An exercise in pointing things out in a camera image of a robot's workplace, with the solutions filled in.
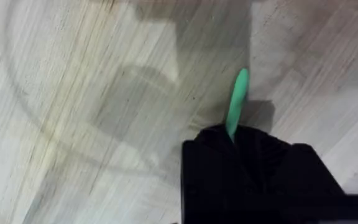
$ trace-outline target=mint green tip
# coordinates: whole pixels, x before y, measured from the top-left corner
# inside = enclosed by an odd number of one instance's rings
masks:
[[[237,76],[234,84],[233,93],[230,100],[229,112],[226,118],[226,131],[232,141],[234,141],[234,134],[240,120],[242,105],[247,94],[249,84],[248,69],[243,68]]]

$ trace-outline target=light wood grain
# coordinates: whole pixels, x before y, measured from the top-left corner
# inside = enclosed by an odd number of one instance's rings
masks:
[[[358,193],[358,0],[0,0],[0,223],[180,222],[242,67],[242,123]]]

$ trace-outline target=green plastic handle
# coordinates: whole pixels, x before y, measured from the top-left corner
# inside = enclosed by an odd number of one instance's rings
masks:
[[[233,94],[230,100],[229,112],[226,118],[226,131],[234,142],[234,134],[236,133],[237,126],[240,120],[241,109],[246,98],[249,84],[248,70],[243,68],[237,76],[234,84]]]

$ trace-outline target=wooden floor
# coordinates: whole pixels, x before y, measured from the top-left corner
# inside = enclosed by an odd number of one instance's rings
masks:
[[[0,223],[180,223],[242,67],[242,123],[358,193],[358,0],[0,0]]]

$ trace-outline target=black object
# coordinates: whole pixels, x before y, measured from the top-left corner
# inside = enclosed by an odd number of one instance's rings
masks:
[[[243,126],[232,142],[220,125],[182,149],[184,224],[358,220],[358,196],[345,195],[309,145]]]

